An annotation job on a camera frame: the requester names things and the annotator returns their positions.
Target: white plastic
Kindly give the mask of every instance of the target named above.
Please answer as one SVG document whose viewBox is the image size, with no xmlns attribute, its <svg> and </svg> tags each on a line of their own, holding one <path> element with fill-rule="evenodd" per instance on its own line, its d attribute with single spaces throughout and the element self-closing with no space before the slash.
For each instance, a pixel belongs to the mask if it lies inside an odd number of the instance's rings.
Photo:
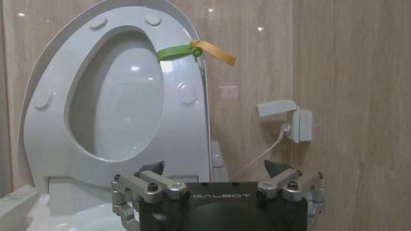
<svg viewBox="0 0 411 231">
<path fill-rule="evenodd" d="M 146 23 L 150 14 L 163 18 L 158 28 Z M 162 160 L 166 176 L 199 175 L 210 181 L 199 65 L 188 56 L 167 61 L 171 69 L 162 70 L 155 59 L 158 50 L 190 43 L 187 30 L 172 16 L 146 7 L 115 8 L 98 17 L 107 18 L 107 26 L 92 30 L 86 22 L 72 33 L 28 107 L 24 144 L 39 191 L 47 192 L 50 177 L 63 176 L 110 187 L 114 175 Z M 132 41 L 111 40 L 119 34 Z M 118 44 L 107 51 L 107 43 Z M 191 103 L 179 101 L 182 83 L 194 89 Z M 35 100 L 51 94 L 48 106 L 36 108 Z"/>
<path fill-rule="evenodd" d="M 298 109 L 297 103 L 291 100 L 278 100 L 270 103 L 262 103 L 257 107 L 262 118 L 295 111 Z"/>
<path fill-rule="evenodd" d="M 10 195 L 0 198 L 0 226 L 2 231 L 26 230 L 30 219 L 26 214 L 31 210 L 38 198 L 36 189 L 24 185 Z"/>
<path fill-rule="evenodd" d="M 262 119 L 269 119 L 279 113 L 293 112 L 291 116 L 291 132 L 289 138 L 295 143 L 311 141 L 313 133 L 313 113 L 309 110 L 301 110 L 294 101 L 278 100 L 274 102 L 259 104 L 258 113 Z"/>
<path fill-rule="evenodd" d="M 313 140 L 313 112 L 301 111 L 301 141 Z"/>
<path fill-rule="evenodd" d="M 211 181 L 230 182 L 226 160 L 218 141 L 211 141 Z"/>
<path fill-rule="evenodd" d="M 7 214 L 0 214 L 2 231 L 124 231 L 112 204 L 106 202 L 72 216 L 51 214 L 51 197 L 34 194 Z"/>
<path fill-rule="evenodd" d="M 158 26 L 162 22 L 162 18 L 158 15 L 150 14 L 146 16 L 146 21 L 152 26 Z"/>
</svg>

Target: logo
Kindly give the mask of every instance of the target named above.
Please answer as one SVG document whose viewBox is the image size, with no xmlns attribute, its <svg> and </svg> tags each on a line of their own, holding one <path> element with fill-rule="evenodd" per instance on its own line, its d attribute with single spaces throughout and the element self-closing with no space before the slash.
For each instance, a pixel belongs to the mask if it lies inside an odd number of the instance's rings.
<svg viewBox="0 0 411 231">
<path fill-rule="evenodd" d="M 192 195 L 195 199 L 248 199 L 251 194 L 196 194 Z"/>
</svg>

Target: tiled wall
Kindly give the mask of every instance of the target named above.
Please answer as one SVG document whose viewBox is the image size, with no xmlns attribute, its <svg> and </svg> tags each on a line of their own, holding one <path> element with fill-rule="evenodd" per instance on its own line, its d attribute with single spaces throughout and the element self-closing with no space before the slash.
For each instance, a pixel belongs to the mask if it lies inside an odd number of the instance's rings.
<svg viewBox="0 0 411 231">
<path fill-rule="evenodd" d="M 18 151 L 22 101 L 32 67 L 64 24 L 99 0 L 4 0 L 7 78 L 15 188 L 32 182 L 27 157 Z M 230 67 L 206 57 L 211 136 L 222 145 L 230 174 L 278 137 L 279 122 L 261 123 L 257 104 L 291 98 L 291 1 L 172 0 L 192 20 L 200 38 L 238 57 Z M 283 142 L 273 159 L 289 159 Z M 239 180 L 266 178 L 255 164 Z"/>
<path fill-rule="evenodd" d="M 411 226 L 411 1 L 294 0 L 294 99 L 314 141 L 294 165 L 326 173 L 317 230 Z"/>
<path fill-rule="evenodd" d="M 6 87 L 6 60 L 3 42 L 3 14 L 0 13 L 0 197 L 12 190 L 12 166 L 10 152 L 7 87 Z"/>
<path fill-rule="evenodd" d="M 281 120 L 263 124 L 257 104 L 291 99 L 291 1 L 172 0 L 200 38 L 238 57 L 230 67 L 207 56 L 211 138 L 222 145 L 231 176 L 266 151 Z M 269 158 L 287 161 L 285 141 Z M 266 178 L 262 162 L 238 180 Z"/>
</svg>

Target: power cord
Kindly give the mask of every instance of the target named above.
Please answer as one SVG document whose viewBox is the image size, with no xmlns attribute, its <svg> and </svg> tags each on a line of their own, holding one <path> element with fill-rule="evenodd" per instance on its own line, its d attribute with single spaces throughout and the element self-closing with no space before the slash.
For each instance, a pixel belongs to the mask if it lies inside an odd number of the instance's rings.
<svg viewBox="0 0 411 231">
<path fill-rule="evenodd" d="M 247 168 L 250 168 L 252 166 L 252 164 L 265 157 L 265 155 L 267 153 L 270 153 L 270 151 L 277 147 L 277 145 L 281 143 L 282 139 L 285 138 L 285 134 L 289 134 L 291 131 L 291 124 L 286 123 L 282 124 L 282 129 L 281 129 L 281 134 L 278 136 L 278 139 L 275 141 L 275 143 L 271 145 L 271 147 L 246 165 L 246 167 L 243 167 L 243 169 L 235 174 L 235 176 L 232 177 L 232 179 L 236 179 L 246 171 Z"/>
</svg>

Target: robotic hand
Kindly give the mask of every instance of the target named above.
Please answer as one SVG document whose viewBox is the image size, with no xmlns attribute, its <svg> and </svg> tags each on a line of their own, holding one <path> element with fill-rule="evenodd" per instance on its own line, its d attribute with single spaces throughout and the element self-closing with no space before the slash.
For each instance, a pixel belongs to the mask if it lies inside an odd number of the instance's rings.
<svg viewBox="0 0 411 231">
<path fill-rule="evenodd" d="M 270 161 L 265 165 L 273 178 L 262 182 L 176 182 L 162 176 L 164 162 L 144 166 L 131 176 L 116 175 L 114 212 L 124 228 L 128 231 L 306 231 L 325 209 L 323 175 L 303 176 L 289 165 Z"/>
</svg>

